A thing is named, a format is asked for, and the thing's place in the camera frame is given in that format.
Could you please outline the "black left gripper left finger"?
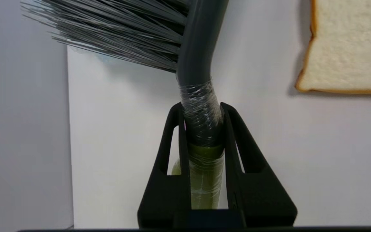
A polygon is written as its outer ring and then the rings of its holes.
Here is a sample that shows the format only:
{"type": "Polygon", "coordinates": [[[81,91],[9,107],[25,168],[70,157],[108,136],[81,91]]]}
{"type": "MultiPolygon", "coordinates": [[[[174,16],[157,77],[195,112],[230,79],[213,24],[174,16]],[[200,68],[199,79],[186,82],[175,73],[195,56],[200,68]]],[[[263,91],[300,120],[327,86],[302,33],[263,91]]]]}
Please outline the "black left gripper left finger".
{"type": "Polygon", "coordinates": [[[180,213],[191,210],[191,183],[187,135],[183,107],[177,103],[171,107],[156,160],[149,176],[137,220],[140,229],[172,228],[180,213]],[[180,175],[168,175],[169,156],[174,128],[178,128],[180,175]]]}

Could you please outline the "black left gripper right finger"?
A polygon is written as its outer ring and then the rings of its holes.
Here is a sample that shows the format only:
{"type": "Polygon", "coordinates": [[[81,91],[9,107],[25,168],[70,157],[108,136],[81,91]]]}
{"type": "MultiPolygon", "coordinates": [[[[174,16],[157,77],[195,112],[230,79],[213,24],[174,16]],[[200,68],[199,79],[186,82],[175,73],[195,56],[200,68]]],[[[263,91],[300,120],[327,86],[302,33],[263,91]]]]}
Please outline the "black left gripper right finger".
{"type": "Polygon", "coordinates": [[[248,228],[293,226],[297,207],[238,111],[226,103],[221,107],[229,209],[241,213],[248,228]]]}

